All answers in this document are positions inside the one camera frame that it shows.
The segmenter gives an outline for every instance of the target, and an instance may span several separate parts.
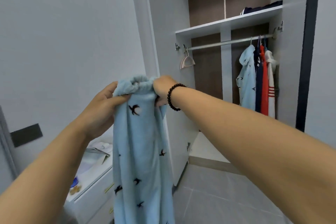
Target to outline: navy folded clothing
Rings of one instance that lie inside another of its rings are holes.
[[[240,13],[240,15],[254,13],[254,12],[257,12],[257,11],[260,11],[260,10],[276,7],[276,6],[279,6],[279,5],[282,5],[282,0],[276,1],[276,2],[274,2],[272,4],[269,4],[269,5],[265,5],[263,7],[261,7],[261,6],[256,7],[256,8],[245,7],[244,10]]]

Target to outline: person's left hand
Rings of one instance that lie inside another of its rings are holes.
[[[74,120],[76,126],[90,141],[101,136],[113,125],[115,107],[131,97],[131,95],[112,97],[117,85],[118,82],[112,82],[106,86]]]

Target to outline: forearm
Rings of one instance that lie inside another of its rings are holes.
[[[88,145],[67,126],[0,197],[3,223],[52,223],[57,218]]]
[[[292,219],[321,223],[319,214],[333,218],[334,149],[267,116],[193,89],[177,87],[171,98]],[[320,208],[316,200],[323,201]]]

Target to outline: drawer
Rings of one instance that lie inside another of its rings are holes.
[[[111,197],[88,222],[88,224],[110,224],[114,218],[114,197]]]
[[[74,201],[74,211],[80,224],[87,223],[100,207],[113,196],[113,172],[107,171]]]

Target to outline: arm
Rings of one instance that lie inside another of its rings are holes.
[[[154,89],[166,101],[176,82],[162,76]],[[171,101],[209,141],[294,223],[336,223],[336,151],[257,112],[190,88]]]
[[[86,147],[112,126],[115,106],[130,97],[112,98],[116,86],[117,82],[113,82],[98,93],[1,195],[1,223],[56,221]]]

